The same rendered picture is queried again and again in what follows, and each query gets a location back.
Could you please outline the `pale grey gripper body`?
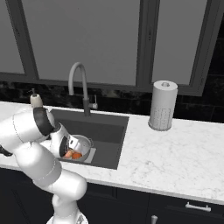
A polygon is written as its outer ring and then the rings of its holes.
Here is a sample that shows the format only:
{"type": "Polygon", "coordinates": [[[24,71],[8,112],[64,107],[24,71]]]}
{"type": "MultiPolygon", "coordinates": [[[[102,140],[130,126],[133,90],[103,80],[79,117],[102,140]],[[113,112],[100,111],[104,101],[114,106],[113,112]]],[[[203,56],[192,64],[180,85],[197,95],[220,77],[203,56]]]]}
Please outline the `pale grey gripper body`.
{"type": "Polygon", "coordinates": [[[96,148],[91,148],[87,159],[84,161],[85,163],[90,164],[92,162],[94,155],[95,155],[95,151],[96,151],[96,148]]]}

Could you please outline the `steel colander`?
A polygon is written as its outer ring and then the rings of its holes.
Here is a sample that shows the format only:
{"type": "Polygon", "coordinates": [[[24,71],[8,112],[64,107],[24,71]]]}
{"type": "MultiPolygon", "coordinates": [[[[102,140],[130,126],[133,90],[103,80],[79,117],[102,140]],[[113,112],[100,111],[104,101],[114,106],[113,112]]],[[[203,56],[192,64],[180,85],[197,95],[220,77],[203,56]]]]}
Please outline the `steel colander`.
{"type": "Polygon", "coordinates": [[[93,148],[93,146],[94,146],[93,141],[90,138],[87,138],[82,135],[72,135],[69,137],[68,143],[66,144],[65,155],[67,151],[71,150],[73,151],[73,153],[75,152],[81,153],[82,157],[78,159],[72,159],[71,157],[65,159],[83,162],[87,159],[89,152],[91,148],[93,148]]]}

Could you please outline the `dark grey sink basin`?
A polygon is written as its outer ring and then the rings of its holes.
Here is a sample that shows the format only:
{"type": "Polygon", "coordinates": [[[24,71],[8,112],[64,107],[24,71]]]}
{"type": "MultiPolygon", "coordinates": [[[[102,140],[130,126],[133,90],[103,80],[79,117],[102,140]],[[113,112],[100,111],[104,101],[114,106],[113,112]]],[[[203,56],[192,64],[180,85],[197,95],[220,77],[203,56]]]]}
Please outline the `dark grey sink basin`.
{"type": "Polygon", "coordinates": [[[62,123],[70,134],[83,135],[93,141],[96,148],[90,164],[70,160],[70,163],[81,163],[101,168],[117,169],[122,152],[129,118],[121,115],[105,115],[52,109],[54,118],[62,123]]]}

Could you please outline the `dark sink cabinet front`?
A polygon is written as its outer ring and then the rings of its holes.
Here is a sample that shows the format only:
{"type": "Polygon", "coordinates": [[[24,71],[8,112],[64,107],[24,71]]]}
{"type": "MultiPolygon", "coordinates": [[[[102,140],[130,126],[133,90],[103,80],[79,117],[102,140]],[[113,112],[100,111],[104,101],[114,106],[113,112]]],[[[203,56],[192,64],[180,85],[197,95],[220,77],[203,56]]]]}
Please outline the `dark sink cabinet front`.
{"type": "Polygon", "coordinates": [[[78,206],[89,224],[145,224],[148,203],[147,192],[88,183],[78,206]]]}

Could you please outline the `grey curved sink faucet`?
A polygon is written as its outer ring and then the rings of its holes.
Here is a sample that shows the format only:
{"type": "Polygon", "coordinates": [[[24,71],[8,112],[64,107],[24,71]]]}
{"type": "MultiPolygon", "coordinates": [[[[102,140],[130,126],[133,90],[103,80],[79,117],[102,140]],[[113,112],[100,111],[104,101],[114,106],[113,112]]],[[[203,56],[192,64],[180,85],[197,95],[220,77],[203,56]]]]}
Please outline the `grey curved sink faucet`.
{"type": "Polygon", "coordinates": [[[77,69],[80,69],[81,74],[81,82],[82,82],[82,89],[83,89],[83,109],[84,115],[90,116],[90,107],[89,107],[89,98],[88,98],[88,87],[87,87],[87,76],[85,67],[80,63],[76,62],[72,65],[71,70],[68,76],[68,93],[69,95],[74,95],[74,75],[77,69]]]}

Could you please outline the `beige soap dispenser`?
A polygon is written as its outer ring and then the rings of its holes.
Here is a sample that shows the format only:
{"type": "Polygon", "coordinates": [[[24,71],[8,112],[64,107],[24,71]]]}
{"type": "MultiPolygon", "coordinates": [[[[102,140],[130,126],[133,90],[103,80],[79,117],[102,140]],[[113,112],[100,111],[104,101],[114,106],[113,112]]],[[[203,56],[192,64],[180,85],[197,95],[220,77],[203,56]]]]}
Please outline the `beige soap dispenser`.
{"type": "Polygon", "coordinates": [[[43,102],[42,102],[42,99],[41,99],[40,95],[35,92],[34,88],[32,88],[30,90],[30,92],[31,92],[31,96],[30,96],[31,106],[33,108],[42,108],[43,107],[43,102]]]}

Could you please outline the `dark drawer front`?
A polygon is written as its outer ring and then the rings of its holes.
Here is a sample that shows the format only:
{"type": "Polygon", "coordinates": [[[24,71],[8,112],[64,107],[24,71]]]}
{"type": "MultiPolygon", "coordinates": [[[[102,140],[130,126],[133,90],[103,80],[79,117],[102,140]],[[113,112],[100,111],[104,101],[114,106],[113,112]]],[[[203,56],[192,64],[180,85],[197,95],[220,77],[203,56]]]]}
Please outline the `dark drawer front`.
{"type": "Polygon", "coordinates": [[[177,197],[171,196],[164,196],[159,194],[151,194],[149,198],[149,209],[158,209],[158,210],[173,210],[173,211],[180,211],[183,213],[190,213],[190,214],[208,214],[213,217],[223,217],[224,218],[224,205],[217,205],[213,203],[192,200],[192,199],[182,199],[177,197]],[[187,202],[190,202],[191,205],[205,207],[208,205],[212,208],[210,213],[195,210],[195,209],[187,209],[185,207],[187,202]]]}

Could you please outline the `grey framed window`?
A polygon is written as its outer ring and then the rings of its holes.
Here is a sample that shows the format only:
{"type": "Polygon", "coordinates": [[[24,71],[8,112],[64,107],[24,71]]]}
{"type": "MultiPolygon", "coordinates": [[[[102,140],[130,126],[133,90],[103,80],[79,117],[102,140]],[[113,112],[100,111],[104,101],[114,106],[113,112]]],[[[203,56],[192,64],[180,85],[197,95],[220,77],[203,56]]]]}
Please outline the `grey framed window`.
{"type": "Polygon", "coordinates": [[[224,0],[0,0],[0,81],[200,96],[224,0]]]}

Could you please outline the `dark cupboard door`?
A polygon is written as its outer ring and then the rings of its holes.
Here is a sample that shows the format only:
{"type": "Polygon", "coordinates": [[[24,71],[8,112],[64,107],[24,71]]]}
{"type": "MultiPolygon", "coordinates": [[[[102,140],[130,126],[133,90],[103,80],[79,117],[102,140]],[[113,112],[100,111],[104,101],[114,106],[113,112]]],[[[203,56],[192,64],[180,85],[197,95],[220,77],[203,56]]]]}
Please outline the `dark cupboard door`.
{"type": "Polygon", "coordinates": [[[223,217],[208,214],[183,213],[173,210],[151,209],[147,214],[146,224],[151,224],[151,216],[157,216],[156,224],[224,224],[223,217]]]}

